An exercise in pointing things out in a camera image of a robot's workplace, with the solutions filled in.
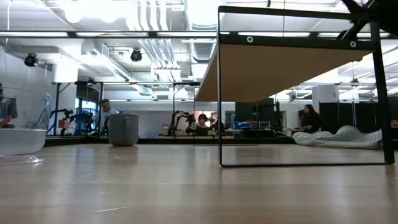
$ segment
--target dark hair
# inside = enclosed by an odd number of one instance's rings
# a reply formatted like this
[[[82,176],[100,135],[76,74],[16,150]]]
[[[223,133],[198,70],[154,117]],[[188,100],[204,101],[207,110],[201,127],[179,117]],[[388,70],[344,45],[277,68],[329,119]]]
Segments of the dark hair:
[[[305,107],[307,107],[308,110],[310,111],[310,112],[308,113],[309,115],[318,114],[318,113],[313,109],[313,106],[312,106],[312,105],[305,105]]]
[[[205,114],[201,114],[198,117],[198,120],[200,120],[200,119],[204,119],[205,121],[207,121],[207,116]]]

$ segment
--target woman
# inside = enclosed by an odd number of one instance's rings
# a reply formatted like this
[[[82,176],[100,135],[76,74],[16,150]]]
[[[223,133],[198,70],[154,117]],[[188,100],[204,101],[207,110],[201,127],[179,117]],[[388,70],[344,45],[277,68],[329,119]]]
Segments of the woman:
[[[195,128],[195,134],[197,136],[207,136],[209,130],[211,130],[211,128],[206,126],[207,116],[205,114],[201,114],[199,115],[198,120],[199,122]]]
[[[304,106],[302,127],[306,133],[315,133],[321,128],[321,116],[315,112],[312,105]]]

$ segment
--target glass bowl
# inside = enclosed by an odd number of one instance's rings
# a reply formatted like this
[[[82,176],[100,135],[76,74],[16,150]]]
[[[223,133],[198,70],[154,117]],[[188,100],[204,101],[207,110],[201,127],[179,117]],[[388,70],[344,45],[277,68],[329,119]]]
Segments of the glass bowl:
[[[26,155],[41,149],[50,112],[48,94],[0,86],[0,157]]]

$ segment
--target white ceiling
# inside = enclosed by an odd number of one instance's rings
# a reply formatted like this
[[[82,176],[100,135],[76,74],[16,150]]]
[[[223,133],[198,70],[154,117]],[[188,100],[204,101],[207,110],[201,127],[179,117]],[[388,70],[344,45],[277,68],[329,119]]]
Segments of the white ceiling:
[[[99,18],[83,18],[78,23],[68,22],[65,18],[65,12],[60,8],[61,0],[0,0],[0,30],[128,30],[126,25],[126,17],[129,16],[128,0],[113,0],[113,14],[118,18],[112,23],[103,22]],[[206,2],[203,1],[200,7],[207,7]],[[253,0],[227,0],[226,4],[229,6],[247,6],[247,7],[266,7],[267,0],[253,1]],[[170,30],[189,30],[183,9],[183,0],[167,0],[167,25]],[[348,12],[345,6],[337,0],[272,0],[272,8],[280,9],[300,9],[311,11],[331,11],[331,12]],[[211,10],[198,8],[198,13],[206,17],[214,17],[216,15],[209,15]],[[149,22],[150,8],[148,5],[147,18]],[[308,19],[308,18],[293,18],[293,17],[276,17],[276,16],[250,16],[241,14],[228,14],[224,17],[222,30],[238,30],[238,31],[300,31],[300,32],[340,32],[344,29],[349,29],[351,24],[349,21],[339,21],[330,19]],[[58,47],[67,54],[71,55],[81,63],[85,63],[89,69],[80,70],[80,75],[92,76],[102,80],[114,80],[114,75],[98,63],[90,63],[92,60],[87,60],[87,55],[81,55],[81,43],[83,40],[78,39],[9,39],[10,45],[16,45],[18,48],[31,46],[46,46]],[[132,62],[130,54],[133,48],[140,47],[136,39],[96,39],[96,45],[106,44],[110,49],[110,57],[117,62],[125,71],[131,72],[131,76],[139,72],[147,72],[148,76],[151,71],[151,60],[148,58],[144,50],[143,59],[140,62]],[[172,39],[172,46],[177,63],[181,66],[182,78],[188,78],[193,72],[190,55],[190,44],[182,43],[180,39]],[[398,46],[397,40],[383,40],[383,51],[393,49]],[[398,52],[392,51],[384,56],[384,64],[386,66],[397,62]],[[360,63],[348,64],[339,68],[338,77],[340,81],[348,82],[353,77],[364,73],[371,73],[373,71],[372,60],[363,60]],[[387,77],[394,78],[398,72],[398,66],[390,66],[387,72]],[[195,78],[199,78],[201,74],[197,72],[194,74]],[[145,78],[144,75],[137,75],[136,78]],[[374,78],[371,74],[366,77],[364,81],[371,81]]]

